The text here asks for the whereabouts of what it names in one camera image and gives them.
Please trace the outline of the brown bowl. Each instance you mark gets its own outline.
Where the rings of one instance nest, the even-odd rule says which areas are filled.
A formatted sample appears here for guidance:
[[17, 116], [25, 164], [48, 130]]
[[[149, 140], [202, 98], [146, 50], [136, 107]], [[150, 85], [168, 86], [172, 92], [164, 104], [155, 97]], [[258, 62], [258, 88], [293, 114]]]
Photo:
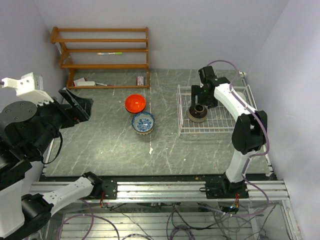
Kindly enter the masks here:
[[202, 104], [195, 104], [190, 106], [187, 111], [187, 117], [194, 123], [203, 123], [207, 119], [208, 110]]

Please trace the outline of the blue patterned white bowl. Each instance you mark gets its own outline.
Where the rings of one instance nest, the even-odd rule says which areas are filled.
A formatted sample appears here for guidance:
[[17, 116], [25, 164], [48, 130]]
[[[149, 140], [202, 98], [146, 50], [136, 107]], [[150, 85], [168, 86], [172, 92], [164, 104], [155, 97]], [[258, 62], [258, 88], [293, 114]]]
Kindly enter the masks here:
[[155, 126], [154, 116], [146, 111], [135, 114], [131, 120], [131, 126], [139, 135], [148, 135]]

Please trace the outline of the white ribbed bowl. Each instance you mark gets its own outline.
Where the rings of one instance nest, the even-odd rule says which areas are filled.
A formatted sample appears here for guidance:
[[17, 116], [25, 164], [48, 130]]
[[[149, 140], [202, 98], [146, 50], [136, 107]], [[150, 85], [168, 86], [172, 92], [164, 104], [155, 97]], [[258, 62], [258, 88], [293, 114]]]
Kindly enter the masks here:
[[242, 102], [247, 103], [247, 97], [244, 93], [237, 91], [238, 97], [241, 99]]

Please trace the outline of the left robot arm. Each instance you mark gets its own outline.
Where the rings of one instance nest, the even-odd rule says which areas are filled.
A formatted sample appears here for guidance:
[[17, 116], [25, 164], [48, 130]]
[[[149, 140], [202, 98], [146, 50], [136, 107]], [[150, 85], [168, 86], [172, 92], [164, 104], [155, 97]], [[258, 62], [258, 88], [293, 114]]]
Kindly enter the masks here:
[[22, 194], [25, 174], [32, 162], [42, 162], [44, 153], [61, 130], [91, 117], [93, 100], [74, 95], [66, 88], [66, 100], [40, 104], [38, 100], [11, 103], [0, 114], [0, 237], [21, 240], [40, 230], [59, 210], [81, 198], [103, 194], [117, 196], [117, 187], [93, 172], [47, 193]]

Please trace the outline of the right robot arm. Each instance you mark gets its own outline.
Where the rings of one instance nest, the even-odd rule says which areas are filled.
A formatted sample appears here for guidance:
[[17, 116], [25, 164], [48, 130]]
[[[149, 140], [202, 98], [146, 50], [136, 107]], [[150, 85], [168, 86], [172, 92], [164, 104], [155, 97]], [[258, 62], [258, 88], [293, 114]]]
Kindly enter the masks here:
[[221, 103], [235, 120], [231, 136], [234, 153], [229, 167], [219, 181], [207, 182], [200, 191], [207, 199], [247, 198], [246, 170], [252, 157], [267, 143], [267, 121], [265, 111], [251, 107], [232, 87], [226, 77], [217, 77], [212, 66], [199, 71], [200, 85], [191, 86], [191, 105], [188, 118], [202, 123], [208, 109]]

